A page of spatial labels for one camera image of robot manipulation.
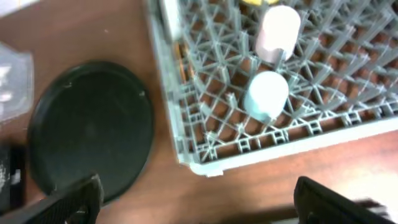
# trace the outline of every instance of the plastic grid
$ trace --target plastic grid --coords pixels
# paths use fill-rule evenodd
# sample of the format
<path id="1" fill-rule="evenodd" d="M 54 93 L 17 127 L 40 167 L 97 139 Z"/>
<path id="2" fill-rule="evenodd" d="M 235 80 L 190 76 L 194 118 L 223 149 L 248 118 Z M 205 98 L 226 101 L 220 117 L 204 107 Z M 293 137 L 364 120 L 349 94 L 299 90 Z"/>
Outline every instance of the plastic grid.
<path id="1" fill-rule="evenodd" d="M 292 58 L 275 65 L 263 62 L 252 50 L 267 5 L 180 3 L 186 50 L 182 63 L 190 79 L 181 79 L 174 70 L 175 77 L 164 88 L 169 110 L 177 111 L 170 119 L 177 129 L 183 127 L 179 133 L 172 128 L 177 155 L 192 169 L 398 113 L 394 0 L 281 1 L 298 10 L 302 26 Z M 263 70 L 283 75 L 290 93 L 277 119 L 260 122 L 248 116 L 241 103 L 251 77 Z M 259 157 L 257 162 L 268 159 Z"/>

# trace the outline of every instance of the white plastic cup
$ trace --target white plastic cup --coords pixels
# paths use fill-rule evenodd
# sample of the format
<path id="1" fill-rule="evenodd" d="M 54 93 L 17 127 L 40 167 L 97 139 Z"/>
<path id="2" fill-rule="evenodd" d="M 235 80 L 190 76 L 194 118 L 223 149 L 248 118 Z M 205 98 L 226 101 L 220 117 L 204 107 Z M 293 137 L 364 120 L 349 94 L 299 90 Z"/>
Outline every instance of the white plastic cup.
<path id="1" fill-rule="evenodd" d="M 256 40 L 256 53 L 269 63 L 276 63 L 281 50 L 285 51 L 284 60 L 294 52 L 301 25 L 300 15 L 288 6 L 273 6 L 262 18 Z"/>
<path id="2" fill-rule="evenodd" d="M 243 106 L 253 118 L 264 121 L 277 118 L 284 109 L 289 86 L 282 75 L 266 71 L 256 75 L 244 97 Z"/>

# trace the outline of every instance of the black round plate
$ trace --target black round plate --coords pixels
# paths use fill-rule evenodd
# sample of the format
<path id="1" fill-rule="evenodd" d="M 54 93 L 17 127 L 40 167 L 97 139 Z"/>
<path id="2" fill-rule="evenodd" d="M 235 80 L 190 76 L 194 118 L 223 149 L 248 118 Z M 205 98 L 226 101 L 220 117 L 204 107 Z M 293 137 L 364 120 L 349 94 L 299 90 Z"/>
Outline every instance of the black round plate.
<path id="1" fill-rule="evenodd" d="M 65 72 L 41 97 L 29 125 L 32 176 L 50 194 L 97 173 L 104 203 L 145 166 L 154 137 L 152 105 L 128 69 L 90 62 Z"/>

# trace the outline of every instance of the brown wood surface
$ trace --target brown wood surface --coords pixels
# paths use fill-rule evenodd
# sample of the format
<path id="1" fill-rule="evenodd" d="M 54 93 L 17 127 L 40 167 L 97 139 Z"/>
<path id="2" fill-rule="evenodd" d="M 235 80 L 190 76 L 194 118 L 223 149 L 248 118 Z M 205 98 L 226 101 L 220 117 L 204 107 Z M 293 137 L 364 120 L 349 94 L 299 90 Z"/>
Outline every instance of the brown wood surface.
<path id="1" fill-rule="evenodd" d="M 138 181 L 117 202 L 102 209 L 98 223 L 272 219 L 276 212 L 292 206 L 300 175 L 350 199 L 372 198 L 398 211 L 398 132 L 229 170 L 210 179 L 179 166 L 144 12 L 140 0 L 43 0 L 0 19 L 0 41 L 33 53 L 35 103 L 57 75 L 93 59 L 124 65 L 148 88 L 156 110 L 153 153 Z M 7 122 L 0 135 L 25 142 L 29 118 L 25 114 Z M 33 181 L 28 181 L 28 201 L 42 197 Z"/>

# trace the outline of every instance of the clear plastic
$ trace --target clear plastic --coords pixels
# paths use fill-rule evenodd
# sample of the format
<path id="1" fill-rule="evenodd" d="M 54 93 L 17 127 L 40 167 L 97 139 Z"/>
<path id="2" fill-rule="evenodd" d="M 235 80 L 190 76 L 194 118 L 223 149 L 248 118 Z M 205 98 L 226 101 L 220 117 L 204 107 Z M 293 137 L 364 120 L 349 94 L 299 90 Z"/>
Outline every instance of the clear plastic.
<path id="1" fill-rule="evenodd" d="M 29 111 L 33 103 L 33 59 L 0 44 L 0 121 Z"/>
<path id="2" fill-rule="evenodd" d="M 0 17 L 23 9 L 39 0 L 0 0 Z"/>

